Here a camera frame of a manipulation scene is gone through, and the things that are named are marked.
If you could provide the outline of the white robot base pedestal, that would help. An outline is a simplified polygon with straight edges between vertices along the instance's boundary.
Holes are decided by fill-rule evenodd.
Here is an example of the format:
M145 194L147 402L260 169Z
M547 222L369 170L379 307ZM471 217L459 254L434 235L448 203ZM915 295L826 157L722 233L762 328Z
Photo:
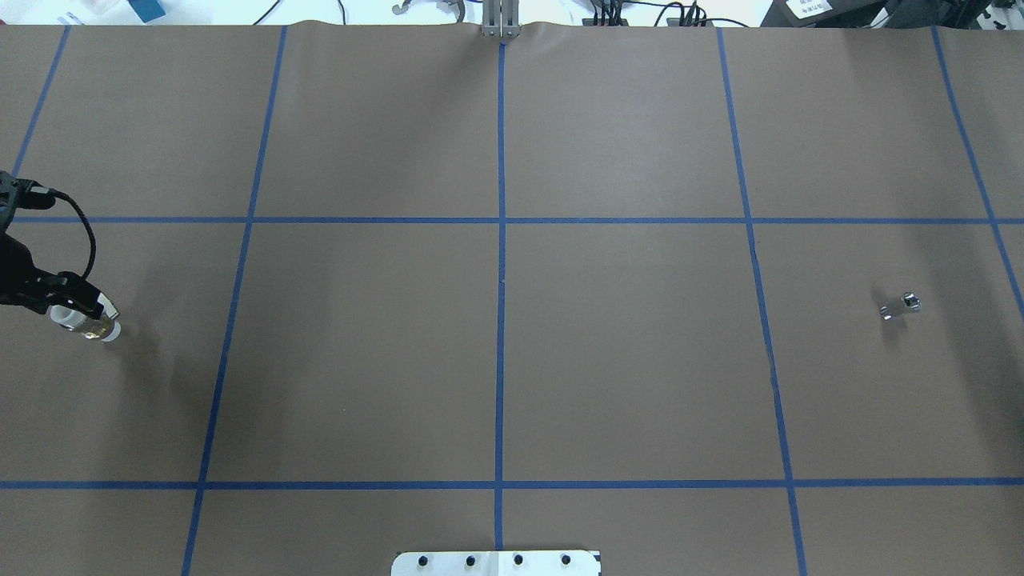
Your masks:
M601 575L598 551L411 551L396 556L391 575Z

